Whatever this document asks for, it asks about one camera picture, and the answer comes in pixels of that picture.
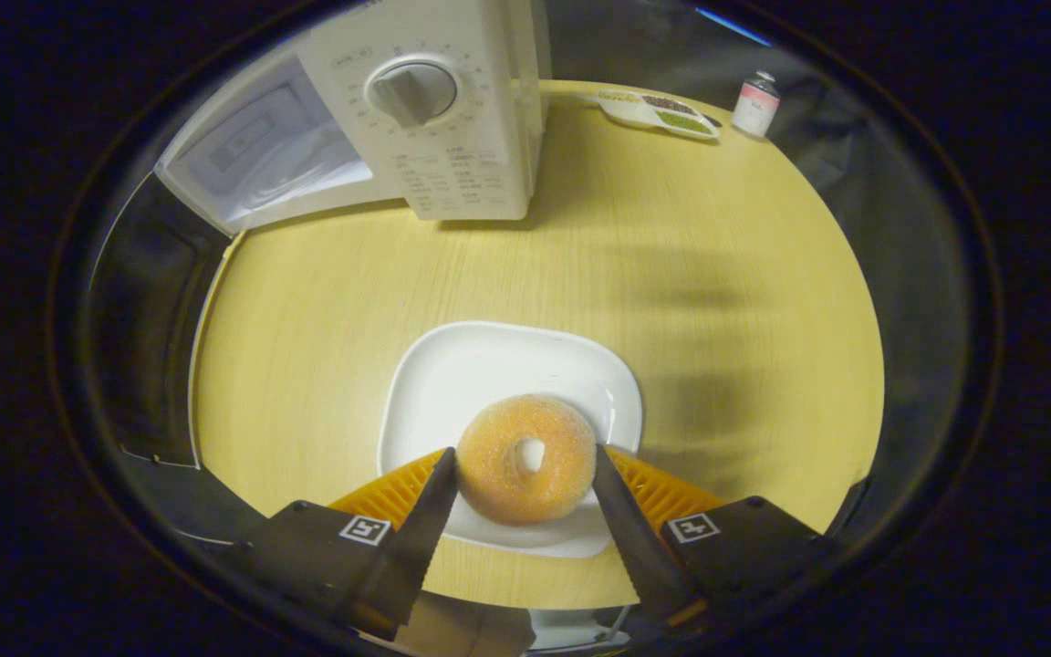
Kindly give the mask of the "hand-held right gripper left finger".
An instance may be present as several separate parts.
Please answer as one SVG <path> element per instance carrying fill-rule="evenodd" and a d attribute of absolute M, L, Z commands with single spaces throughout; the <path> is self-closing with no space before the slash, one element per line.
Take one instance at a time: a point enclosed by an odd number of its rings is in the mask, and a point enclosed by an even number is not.
<path fill-rule="evenodd" d="M 337 502 L 288 504 L 236 542 L 234 566 L 284 601 L 391 641 L 421 593 L 456 483 L 446 446 Z"/>

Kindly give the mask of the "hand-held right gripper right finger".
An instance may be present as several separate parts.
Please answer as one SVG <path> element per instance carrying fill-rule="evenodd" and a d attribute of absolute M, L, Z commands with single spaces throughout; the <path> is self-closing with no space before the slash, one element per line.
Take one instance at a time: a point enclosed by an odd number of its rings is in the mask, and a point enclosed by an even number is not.
<path fill-rule="evenodd" d="M 612 446 L 598 446 L 593 491 L 640 607 L 672 631 L 759 622 L 841 554 L 763 496 L 725 504 Z"/>

